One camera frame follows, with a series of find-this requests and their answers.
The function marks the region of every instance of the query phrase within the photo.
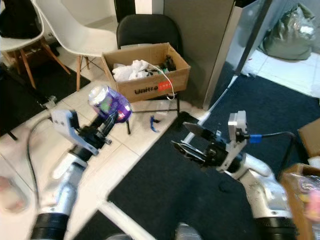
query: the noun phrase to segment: black carpet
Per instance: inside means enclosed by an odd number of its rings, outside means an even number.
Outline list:
[[[64,99],[76,91],[77,73],[69,69],[69,75],[57,62],[47,61],[39,67],[32,68],[31,72],[37,90],[46,97],[56,96],[57,101]],[[29,83],[26,73],[22,78]],[[80,87],[90,83],[85,77],[80,79]],[[44,109],[37,101],[16,81],[3,77],[0,81],[0,135],[4,126],[7,131],[14,129]]]
[[[106,240],[123,231],[97,210],[73,240]]]
[[[260,77],[239,77],[204,125],[216,130],[221,123],[218,128],[227,137],[229,114],[239,110],[247,112],[250,133],[297,133],[298,128],[320,117],[314,98]],[[195,121],[185,114],[183,118]],[[201,171],[173,148],[170,141],[182,140],[187,134],[175,121],[111,192],[108,201],[158,240],[171,239],[179,222],[197,229],[204,240],[259,239],[243,186],[214,169]],[[288,142],[282,137],[268,139],[245,150],[277,172]],[[207,143],[194,138],[192,144],[204,148]],[[300,158],[297,151],[292,153],[290,164],[305,161],[303,149],[299,152]]]

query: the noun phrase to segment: white tile floor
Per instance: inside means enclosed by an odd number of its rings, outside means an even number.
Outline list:
[[[307,60],[287,61],[256,50],[244,69],[303,94],[320,97],[320,55],[312,53]]]
[[[59,48],[59,59],[69,68],[76,70],[76,56]],[[100,66],[101,59],[94,62]],[[96,85],[108,84],[104,72],[93,64],[90,70],[84,68],[81,74],[91,80],[91,83],[79,92],[63,99],[56,109],[75,109],[78,112],[80,125],[88,124],[96,115],[87,103],[89,91]],[[134,110],[155,109],[156,101],[141,101],[132,104]],[[202,109],[181,103],[181,110],[189,112],[192,116],[201,119],[207,116]],[[18,126],[13,133],[19,138],[13,141],[8,135],[0,138],[0,176],[12,178],[22,189],[28,198],[28,207],[19,214],[5,212],[0,208],[0,239],[23,240],[28,239],[30,228],[33,224],[35,201],[30,170],[26,161],[26,138],[30,128],[40,118],[48,115],[43,111]],[[160,133],[154,133],[149,126],[151,113],[133,114],[130,119],[132,133],[127,134],[125,124],[118,124],[110,133],[112,144],[106,145],[97,157],[89,162],[79,187],[79,197],[69,221],[68,232],[65,239],[72,239],[89,217],[97,210],[119,223],[126,231],[136,239],[152,239],[148,233],[137,226],[123,212],[105,203],[106,195],[126,175],[126,173],[139,161],[140,157],[153,145],[153,143],[165,132],[176,117],[176,112],[168,113],[163,120],[156,125]],[[52,169],[58,164],[59,157],[70,148],[71,143],[60,136],[51,127],[50,122],[39,126],[32,141],[31,154],[38,176],[40,191],[48,181]]]

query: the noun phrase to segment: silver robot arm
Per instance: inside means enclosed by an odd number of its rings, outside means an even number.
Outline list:
[[[214,167],[220,173],[227,173],[240,181],[245,188],[247,200],[263,240],[295,240],[296,227],[287,202],[285,189],[277,182],[270,167],[263,161],[247,154],[241,154],[247,144],[246,112],[231,113],[228,120],[230,142],[192,123],[185,127],[196,136],[210,142],[201,152],[186,142],[173,142],[175,148],[186,158],[202,167]]]
[[[63,240],[76,203],[78,186],[91,156],[104,144],[111,144],[108,133],[115,125],[117,114],[105,120],[98,116],[90,126],[79,128],[76,112],[56,110],[51,113],[54,129],[74,143],[59,160],[48,184],[41,193],[38,215],[31,240]]]
[[[231,142],[227,145],[227,158],[217,167],[220,172],[228,171],[235,156],[240,154],[247,144],[246,139],[237,141],[239,130],[243,135],[247,134],[246,112],[230,114],[228,128]],[[285,189],[277,182],[272,170],[263,161],[244,153],[239,169],[230,176],[239,180],[244,186],[255,219],[292,217]]]

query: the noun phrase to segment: white chair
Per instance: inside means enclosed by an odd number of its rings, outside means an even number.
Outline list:
[[[21,70],[19,67],[19,53],[21,54],[21,58],[23,60],[24,66],[26,68],[26,71],[28,73],[28,76],[30,78],[31,85],[36,89],[36,84],[35,80],[32,76],[30,66],[28,64],[26,52],[24,51],[24,48],[36,43],[37,41],[40,41],[41,46],[45,49],[45,51],[53,57],[62,67],[63,69],[68,73],[71,74],[70,71],[66,68],[66,66],[54,55],[54,53],[51,51],[50,47],[48,46],[45,38],[43,37],[44,32],[45,32],[45,27],[44,27],[44,20],[39,14],[38,8],[35,6],[34,2],[33,6],[34,9],[38,15],[38,19],[40,21],[40,26],[41,26],[41,33],[36,36],[35,38],[32,39],[15,39],[15,38],[9,38],[9,37],[0,37],[0,51],[3,53],[3,56],[6,58],[6,60],[9,62],[9,64],[12,63],[11,58],[9,57],[9,53],[13,53],[14,55],[14,64],[15,67],[17,68],[18,73],[20,74]]]
[[[108,30],[81,25],[61,0],[34,0],[34,2],[61,46],[78,55],[76,90],[79,91],[82,56],[85,57],[87,67],[89,67],[88,57],[101,58],[102,53],[118,49],[116,35]]]

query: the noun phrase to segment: black cable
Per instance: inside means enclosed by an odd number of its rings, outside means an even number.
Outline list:
[[[282,175],[283,169],[289,163],[289,160],[290,160],[289,156],[290,156],[290,153],[292,151],[292,148],[293,148],[294,144],[298,143],[297,136],[294,133],[290,132],[290,131],[281,131],[281,132],[276,132],[276,133],[271,133],[271,134],[263,134],[262,135],[262,138],[272,138],[272,137],[281,136],[281,135],[289,136],[290,137],[290,143],[289,143],[289,146],[287,147],[287,149],[285,151],[285,154],[284,154],[284,157],[282,159],[282,162],[281,162],[281,165],[280,165],[280,172],[276,176],[277,181],[280,180],[280,177]]]
[[[39,188],[38,188],[37,177],[36,177],[35,169],[32,164],[31,155],[30,155],[30,141],[31,141],[32,135],[33,135],[34,131],[36,130],[36,128],[38,127],[38,125],[45,120],[52,120],[52,118],[51,118],[51,116],[46,116],[46,117],[43,117],[40,120],[38,120],[31,128],[29,135],[28,135],[28,138],[26,140],[26,159],[29,163],[31,177],[33,180],[34,192],[35,192],[35,196],[36,196],[35,205],[36,205],[37,209],[40,206],[40,197],[39,197]]]

